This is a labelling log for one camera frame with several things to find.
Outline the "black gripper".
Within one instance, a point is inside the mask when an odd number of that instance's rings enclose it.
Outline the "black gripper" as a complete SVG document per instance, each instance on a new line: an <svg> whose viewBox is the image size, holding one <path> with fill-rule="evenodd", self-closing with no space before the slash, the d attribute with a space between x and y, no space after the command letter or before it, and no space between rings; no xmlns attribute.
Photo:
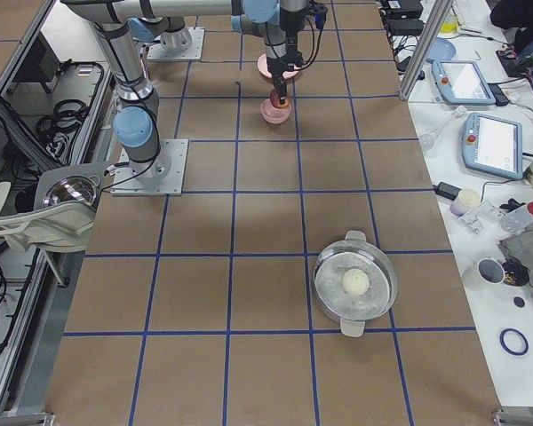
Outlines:
<svg viewBox="0 0 533 426"><path fill-rule="evenodd" d="M273 106L287 106L287 81L295 76L304 65L305 60L301 51L298 51L295 55L275 56L273 52L266 54L267 72L271 75L273 83Z"/></svg>

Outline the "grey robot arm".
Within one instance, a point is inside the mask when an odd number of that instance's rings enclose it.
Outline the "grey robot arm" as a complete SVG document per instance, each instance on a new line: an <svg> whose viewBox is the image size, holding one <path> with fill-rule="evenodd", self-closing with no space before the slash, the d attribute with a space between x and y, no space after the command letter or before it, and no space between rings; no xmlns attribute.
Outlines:
<svg viewBox="0 0 533 426"><path fill-rule="evenodd" d="M181 194L188 141L162 139L157 127L159 97L133 42L134 20L153 38L176 29L186 16L241 16L245 1L66 1L89 21L116 82L122 109L113 129L128 165L107 190L118 196Z"/></svg>
<svg viewBox="0 0 533 426"><path fill-rule="evenodd" d="M314 1L126 1L118 15L132 21L133 34L145 43L155 39L162 51L179 56L192 46L186 16L227 16L236 32L263 39L267 71L274 86L271 105L289 105L284 75L314 61L298 49L298 34L317 5Z"/></svg>

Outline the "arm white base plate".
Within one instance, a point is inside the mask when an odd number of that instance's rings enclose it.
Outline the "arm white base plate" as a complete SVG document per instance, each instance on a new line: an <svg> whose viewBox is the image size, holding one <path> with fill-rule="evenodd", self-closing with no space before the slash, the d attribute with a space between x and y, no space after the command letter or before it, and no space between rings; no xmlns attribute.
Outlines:
<svg viewBox="0 0 533 426"><path fill-rule="evenodd" d="M117 168L114 185L109 191L114 196L180 196L183 189L187 162L187 139L162 139L161 152L150 170L140 177L133 172L142 168L133 163L132 168Z"/></svg>
<svg viewBox="0 0 533 426"><path fill-rule="evenodd" d="M200 60L204 35L203 27L184 27L176 32L164 32L149 47L146 59L153 62Z"/></svg>

